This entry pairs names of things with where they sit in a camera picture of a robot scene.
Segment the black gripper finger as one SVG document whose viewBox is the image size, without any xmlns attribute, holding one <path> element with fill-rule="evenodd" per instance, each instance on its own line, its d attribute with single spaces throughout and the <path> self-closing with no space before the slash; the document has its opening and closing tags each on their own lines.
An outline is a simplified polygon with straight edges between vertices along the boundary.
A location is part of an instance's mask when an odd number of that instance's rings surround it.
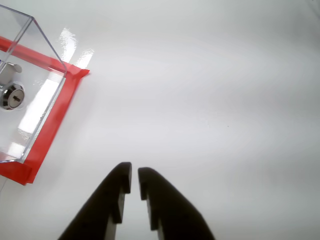
<svg viewBox="0 0 320 240">
<path fill-rule="evenodd" d="M 114 240 L 122 223 L 125 195 L 131 192 L 132 164 L 121 162 L 81 207 L 60 240 Z"/>
<path fill-rule="evenodd" d="M 138 169 L 140 198 L 159 240 L 214 240 L 201 213 L 167 179 L 150 167 Z"/>
</svg>

